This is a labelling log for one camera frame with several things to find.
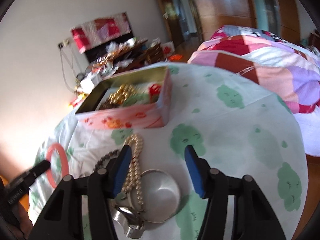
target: orange object on floor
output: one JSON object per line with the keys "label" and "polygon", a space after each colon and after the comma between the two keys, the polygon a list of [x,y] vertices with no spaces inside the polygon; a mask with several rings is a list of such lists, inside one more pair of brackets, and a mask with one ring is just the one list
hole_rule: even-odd
{"label": "orange object on floor", "polygon": [[183,57],[183,56],[180,55],[180,54],[175,54],[175,55],[172,55],[172,56],[168,57],[168,59],[169,59],[170,61],[178,61],[178,60],[181,60],[182,57]]}
{"label": "orange object on floor", "polygon": [[[4,185],[8,184],[8,181],[4,177],[2,177],[1,175],[0,175],[0,177],[1,177]],[[24,195],[23,198],[20,199],[20,203],[24,207],[24,209],[26,211],[28,211],[28,209],[29,209],[29,195]]]}

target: pink ring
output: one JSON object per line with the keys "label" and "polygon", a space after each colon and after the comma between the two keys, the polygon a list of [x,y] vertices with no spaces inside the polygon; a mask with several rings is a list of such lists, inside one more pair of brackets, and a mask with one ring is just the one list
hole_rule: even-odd
{"label": "pink ring", "polygon": [[[69,164],[68,164],[68,158],[67,158],[66,152],[65,152],[64,148],[59,143],[54,143],[48,148],[46,160],[51,162],[51,156],[55,150],[57,150],[57,152],[59,154],[59,157],[61,160],[62,177],[64,177],[69,174]],[[47,174],[47,178],[48,178],[48,181],[49,181],[51,187],[56,188],[57,184],[53,179],[51,169],[47,170],[46,174]]]}

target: round table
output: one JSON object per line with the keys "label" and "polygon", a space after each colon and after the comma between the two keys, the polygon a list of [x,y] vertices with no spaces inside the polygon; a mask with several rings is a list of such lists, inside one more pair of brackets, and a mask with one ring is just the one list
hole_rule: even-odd
{"label": "round table", "polygon": [[[308,188],[308,170],[300,128],[276,94],[234,73],[207,66],[168,65],[173,82],[170,120],[162,128],[88,130],[74,111],[66,116],[43,143],[36,162],[54,142],[65,149],[70,174],[90,174],[96,162],[110,150],[121,148],[131,133],[144,139],[140,155],[142,171],[166,171],[179,184],[181,210],[163,224],[149,225],[141,239],[196,239],[206,200],[194,191],[184,161],[184,148],[197,154],[227,176],[250,174],[274,209],[287,239],[300,220]],[[52,158],[52,173],[60,181],[61,164]],[[36,220],[53,189],[46,176],[31,187],[30,217]],[[228,212],[232,213],[232,198]],[[87,211],[83,212],[85,239],[90,239]],[[231,236],[232,215],[227,217],[225,239]],[[126,239],[116,225],[119,239]]]}

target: rectangular box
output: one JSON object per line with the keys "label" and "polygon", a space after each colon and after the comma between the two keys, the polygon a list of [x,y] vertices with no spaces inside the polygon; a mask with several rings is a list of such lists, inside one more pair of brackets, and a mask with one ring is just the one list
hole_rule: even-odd
{"label": "rectangular box", "polygon": [[[162,82],[158,101],[148,105],[134,105],[95,111],[111,87],[122,84]],[[168,67],[133,70],[101,81],[76,112],[76,118],[90,129],[154,128],[169,121],[172,81]]]}

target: hand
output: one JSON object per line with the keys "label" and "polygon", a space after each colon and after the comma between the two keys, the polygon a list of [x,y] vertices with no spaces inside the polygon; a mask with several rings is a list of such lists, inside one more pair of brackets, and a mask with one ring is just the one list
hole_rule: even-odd
{"label": "hand", "polygon": [[33,228],[32,222],[29,219],[28,212],[24,209],[24,207],[18,203],[18,212],[19,212],[19,217],[20,217],[20,229],[8,225],[10,228],[11,232],[15,235],[16,238],[18,239],[28,239],[31,230]]}

